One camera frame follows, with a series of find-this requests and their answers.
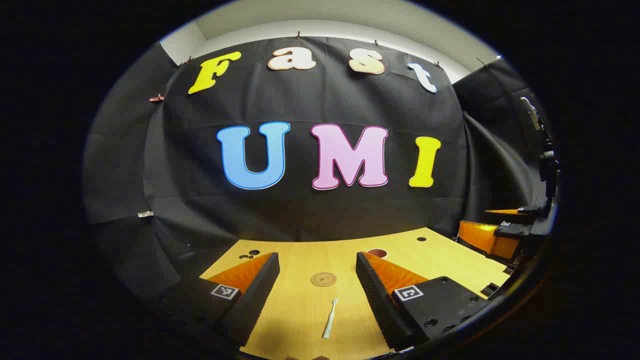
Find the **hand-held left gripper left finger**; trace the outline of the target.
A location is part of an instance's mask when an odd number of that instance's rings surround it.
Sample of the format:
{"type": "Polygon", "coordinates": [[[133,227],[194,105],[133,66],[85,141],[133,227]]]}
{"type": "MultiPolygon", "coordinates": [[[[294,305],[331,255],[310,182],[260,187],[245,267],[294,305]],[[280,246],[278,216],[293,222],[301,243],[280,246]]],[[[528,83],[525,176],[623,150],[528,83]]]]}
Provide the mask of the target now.
{"type": "Polygon", "coordinates": [[[244,347],[280,272],[272,251],[208,278],[183,279],[160,295],[160,312],[206,342],[244,347]]]}

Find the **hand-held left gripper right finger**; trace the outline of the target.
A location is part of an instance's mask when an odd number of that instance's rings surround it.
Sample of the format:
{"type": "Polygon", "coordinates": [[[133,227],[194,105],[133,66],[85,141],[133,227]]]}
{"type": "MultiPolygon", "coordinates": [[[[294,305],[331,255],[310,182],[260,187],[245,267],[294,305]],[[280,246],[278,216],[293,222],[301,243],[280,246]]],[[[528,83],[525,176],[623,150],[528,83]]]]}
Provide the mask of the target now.
{"type": "Polygon", "coordinates": [[[435,341],[489,304],[448,276],[427,279],[365,251],[356,255],[355,272],[394,351],[435,341]]]}

